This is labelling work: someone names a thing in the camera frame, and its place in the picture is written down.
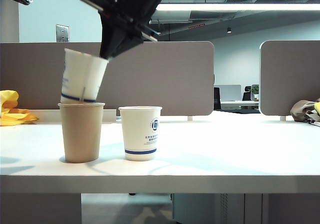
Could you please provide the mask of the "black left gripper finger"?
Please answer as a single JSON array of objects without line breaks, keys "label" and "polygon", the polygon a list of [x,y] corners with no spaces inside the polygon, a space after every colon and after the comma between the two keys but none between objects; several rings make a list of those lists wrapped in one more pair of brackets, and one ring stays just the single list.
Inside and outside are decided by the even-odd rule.
[{"label": "black left gripper finger", "polygon": [[143,42],[144,42],[144,38],[142,36],[133,36],[132,38],[127,36],[120,42],[120,44],[111,53],[111,57],[115,58],[120,54],[142,44]]},{"label": "black left gripper finger", "polygon": [[110,59],[115,57],[118,47],[124,40],[126,33],[113,24],[110,24],[106,17],[101,17],[102,36],[99,57]]}]

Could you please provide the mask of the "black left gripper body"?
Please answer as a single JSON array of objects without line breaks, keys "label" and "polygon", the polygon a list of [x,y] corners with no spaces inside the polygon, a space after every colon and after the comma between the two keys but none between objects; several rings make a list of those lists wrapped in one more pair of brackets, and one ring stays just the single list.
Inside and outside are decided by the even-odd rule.
[{"label": "black left gripper body", "polygon": [[129,36],[142,36],[156,42],[157,32],[148,27],[158,0],[81,0],[98,10],[110,24]]}]

